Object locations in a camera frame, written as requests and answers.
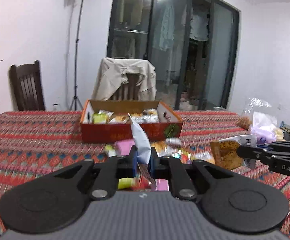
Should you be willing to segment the brown cookie snack packet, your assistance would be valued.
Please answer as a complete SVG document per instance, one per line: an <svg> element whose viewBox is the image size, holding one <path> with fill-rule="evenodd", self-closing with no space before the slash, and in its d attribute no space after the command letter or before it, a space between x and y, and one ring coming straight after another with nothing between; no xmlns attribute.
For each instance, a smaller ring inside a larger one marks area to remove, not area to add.
<svg viewBox="0 0 290 240"><path fill-rule="evenodd" d="M255 169L255 160L243 159L237 155L239 146L256 147L257 137L253 134L247 134L211 141L211 152L216 165L227 170L234 170L241 166L246 166L252 170Z"/></svg>

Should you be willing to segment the white blue snack packet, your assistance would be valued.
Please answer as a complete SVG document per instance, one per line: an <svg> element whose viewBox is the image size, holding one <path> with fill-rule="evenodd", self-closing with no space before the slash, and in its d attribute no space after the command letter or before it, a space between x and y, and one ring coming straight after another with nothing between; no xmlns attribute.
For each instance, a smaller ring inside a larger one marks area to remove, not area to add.
<svg viewBox="0 0 290 240"><path fill-rule="evenodd" d="M152 153L152 147L142 127L135 121L135 119L130 114L128 114L128 116L130 119L131 133L133 136L134 144L136 146L136 160L138 168L140 169L141 177L144 182L148 183L148 188L155 191L156 182L149 175L149 172L147 170Z"/></svg>

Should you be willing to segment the green white snack packet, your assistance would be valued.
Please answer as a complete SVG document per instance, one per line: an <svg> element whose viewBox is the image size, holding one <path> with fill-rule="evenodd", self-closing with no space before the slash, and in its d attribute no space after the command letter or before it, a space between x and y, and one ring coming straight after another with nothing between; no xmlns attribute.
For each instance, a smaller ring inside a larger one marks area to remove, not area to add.
<svg viewBox="0 0 290 240"><path fill-rule="evenodd" d="M92 115L92 123L93 124L107 124L109 118L111 117L108 113L93 113Z"/></svg>

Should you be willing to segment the purple tissue pack in bag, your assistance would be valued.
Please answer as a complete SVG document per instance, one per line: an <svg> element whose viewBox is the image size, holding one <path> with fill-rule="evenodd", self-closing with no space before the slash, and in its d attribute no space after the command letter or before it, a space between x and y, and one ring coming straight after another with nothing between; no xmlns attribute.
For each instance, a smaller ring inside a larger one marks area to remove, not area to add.
<svg viewBox="0 0 290 240"><path fill-rule="evenodd" d="M258 144L270 143L276 140L278 120L273 115L272 105L260 98L249 98L244 111L243 117L248 117L248 130L255 134Z"/></svg>

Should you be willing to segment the red patterned tablecloth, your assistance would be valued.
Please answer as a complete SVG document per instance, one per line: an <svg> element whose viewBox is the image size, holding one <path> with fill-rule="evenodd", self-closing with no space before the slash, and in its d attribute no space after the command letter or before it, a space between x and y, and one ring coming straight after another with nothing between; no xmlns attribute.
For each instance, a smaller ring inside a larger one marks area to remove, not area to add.
<svg viewBox="0 0 290 240"><path fill-rule="evenodd" d="M101 163L104 144L85 144L80 112L5 112L0 115L0 198L10 188L84 159ZM183 163L210 158L210 142L245 134L238 115L222 111L180 111ZM0 233L5 227L0 219Z"/></svg>

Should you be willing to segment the purple snack packet back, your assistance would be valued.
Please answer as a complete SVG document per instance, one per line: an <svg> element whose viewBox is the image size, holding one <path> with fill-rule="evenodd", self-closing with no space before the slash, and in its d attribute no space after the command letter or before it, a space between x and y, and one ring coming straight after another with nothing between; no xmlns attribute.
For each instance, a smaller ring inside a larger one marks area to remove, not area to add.
<svg viewBox="0 0 290 240"><path fill-rule="evenodd" d="M114 143L114 149L116 151L116 155L118 156L125 156L129 155L132 146L134 146L134 140L121 140Z"/></svg>

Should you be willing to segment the orange cardboard snack box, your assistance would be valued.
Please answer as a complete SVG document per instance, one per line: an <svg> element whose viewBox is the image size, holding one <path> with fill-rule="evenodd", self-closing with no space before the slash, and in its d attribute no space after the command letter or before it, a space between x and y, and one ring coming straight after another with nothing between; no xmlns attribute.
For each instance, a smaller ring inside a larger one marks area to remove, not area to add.
<svg viewBox="0 0 290 240"><path fill-rule="evenodd" d="M150 141L161 141L167 138L180 136L183 120L167 104L162 101L96 101L88 100L85 103L80 118L82 141L85 143L100 144L114 143L120 140L132 139L131 121L132 114L142 114L144 110L157 111L157 121L140 123ZM96 124L93 117L100 110L112 112L111 118L125 116L124 123Z"/></svg>

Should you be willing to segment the dark wooden chair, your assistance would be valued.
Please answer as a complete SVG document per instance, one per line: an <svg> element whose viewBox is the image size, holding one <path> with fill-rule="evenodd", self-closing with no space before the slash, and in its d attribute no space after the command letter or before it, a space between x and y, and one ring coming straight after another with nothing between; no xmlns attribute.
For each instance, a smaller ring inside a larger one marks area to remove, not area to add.
<svg viewBox="0 0 290 240"><path fill-rule="evenodd" d="M9 77L19 111L44 111L40 62L12 65Z"/></svg>

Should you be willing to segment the wooden chair with jacket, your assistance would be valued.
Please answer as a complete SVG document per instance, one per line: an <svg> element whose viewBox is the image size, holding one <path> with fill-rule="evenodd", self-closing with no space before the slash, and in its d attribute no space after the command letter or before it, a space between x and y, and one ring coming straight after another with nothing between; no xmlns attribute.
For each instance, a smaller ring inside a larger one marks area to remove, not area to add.
<svg viewBox="0 0 290 240"><path fill-rule="evenodd" d="M138 74L127 74L127 83L122 83L116 92L109 98L111 101L137 101L140 86Z"/></svg>

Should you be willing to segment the beige jacket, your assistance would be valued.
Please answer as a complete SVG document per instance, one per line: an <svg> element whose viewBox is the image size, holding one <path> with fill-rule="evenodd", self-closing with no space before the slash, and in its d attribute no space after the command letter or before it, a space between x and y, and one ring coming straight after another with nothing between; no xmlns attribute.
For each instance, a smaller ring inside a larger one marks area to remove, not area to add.
<svg viewBox="0 0 290 240"><path fill-rule="evenodd" d="M129 83L128 74L138 76L136 82L139 88L138 100L155 100L156 72L155 67L149 61L141 59L113 59L111 57L105 57L101 60L92 99L110 99L121 85Z"/></svg>

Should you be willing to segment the black framed glass sliding door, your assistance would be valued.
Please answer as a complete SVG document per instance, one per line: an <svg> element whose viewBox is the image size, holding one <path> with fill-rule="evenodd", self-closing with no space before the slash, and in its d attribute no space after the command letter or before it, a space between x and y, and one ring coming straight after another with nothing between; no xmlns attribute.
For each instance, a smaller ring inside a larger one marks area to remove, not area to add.
<svg viewBox="0 0 290 240"><path fill-rule="evenodd" d="M113 0L107 55L149 61L157 100L174 109L226 108L238 34L221 0Z"/></svg>

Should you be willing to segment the studio light on tripod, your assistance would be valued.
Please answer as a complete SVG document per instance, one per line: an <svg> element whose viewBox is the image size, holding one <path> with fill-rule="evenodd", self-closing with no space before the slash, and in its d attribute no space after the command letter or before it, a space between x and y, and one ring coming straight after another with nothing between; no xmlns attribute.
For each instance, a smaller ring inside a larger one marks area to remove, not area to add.
<svg viewBox="0 0 290 240"><path fill-rule="evenodd" d="M80 35L80 25L81 25L81 19L82 19L82 12L83 12L83 5L84 0L81 0L80 6L79 6L79 13L78 13L78 21L77 21L77 30L76 30L76 40L75 40L75 50L74 50L74 74L73 74L73 80L74 80L74 89L73 89L73 98L70 105L70 110L77 111L78 107L80 109L83 109L82 103L79 100L78 97L78 80L77 80L77 70L78 70L78 47L79 47L79 35Z"/></svg>

